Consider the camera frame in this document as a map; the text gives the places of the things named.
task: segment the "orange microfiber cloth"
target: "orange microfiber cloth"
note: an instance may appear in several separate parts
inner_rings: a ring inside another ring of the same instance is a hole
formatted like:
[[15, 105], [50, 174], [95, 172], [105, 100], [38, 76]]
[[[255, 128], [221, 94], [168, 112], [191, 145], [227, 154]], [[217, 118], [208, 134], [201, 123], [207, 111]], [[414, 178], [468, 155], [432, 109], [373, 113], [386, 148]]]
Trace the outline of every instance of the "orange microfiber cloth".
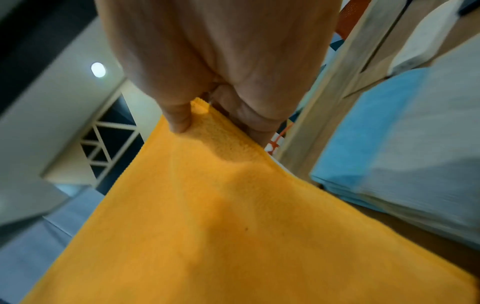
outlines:
[[23, 304], [478, 303], [473, 276], [192, 112], [184, 134], [160, 121]]

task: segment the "yellow towel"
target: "yellow towel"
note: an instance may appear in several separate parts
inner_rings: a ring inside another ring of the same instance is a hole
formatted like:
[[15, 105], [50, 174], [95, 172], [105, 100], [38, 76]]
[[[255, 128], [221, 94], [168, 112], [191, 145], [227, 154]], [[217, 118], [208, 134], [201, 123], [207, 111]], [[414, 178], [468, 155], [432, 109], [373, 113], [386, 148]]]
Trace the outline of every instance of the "yellow towel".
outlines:
[[181, 135], [160, 121], [23, 304], [478, 302], [474, 277], [192, 111]]

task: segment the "hand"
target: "hand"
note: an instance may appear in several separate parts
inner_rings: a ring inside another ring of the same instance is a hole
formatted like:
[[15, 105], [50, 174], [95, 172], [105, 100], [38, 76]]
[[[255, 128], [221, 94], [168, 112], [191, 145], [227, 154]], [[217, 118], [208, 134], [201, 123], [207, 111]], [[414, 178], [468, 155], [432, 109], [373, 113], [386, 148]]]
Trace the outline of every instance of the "hand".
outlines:
[[340, 0], [96, 0], [125, 74], [174, 132], [209, 101], [266, 145], [314, 82]]

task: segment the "recessed light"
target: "recessed light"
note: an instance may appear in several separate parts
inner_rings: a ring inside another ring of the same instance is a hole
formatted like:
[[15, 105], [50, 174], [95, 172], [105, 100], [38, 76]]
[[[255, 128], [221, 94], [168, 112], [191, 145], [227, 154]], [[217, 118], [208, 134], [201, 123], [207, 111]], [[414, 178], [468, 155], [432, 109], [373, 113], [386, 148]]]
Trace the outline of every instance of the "recessed light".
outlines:
[[107, 74], [107, 70], [105, 66], [100, 62], [95, 62], [91, 65], [91, 72], [95, 75], [95, 77], [102, 78]]

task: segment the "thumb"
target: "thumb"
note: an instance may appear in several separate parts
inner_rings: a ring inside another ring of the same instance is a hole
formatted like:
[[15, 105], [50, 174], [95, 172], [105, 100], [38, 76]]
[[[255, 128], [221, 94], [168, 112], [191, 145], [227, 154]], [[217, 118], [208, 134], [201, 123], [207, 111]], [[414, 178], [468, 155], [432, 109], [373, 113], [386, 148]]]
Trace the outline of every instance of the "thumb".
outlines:
[[190, 102], [183, 105], [162, 105], [160, 107], [172, 132], [182, 133], [189, 128], [192, 122]]

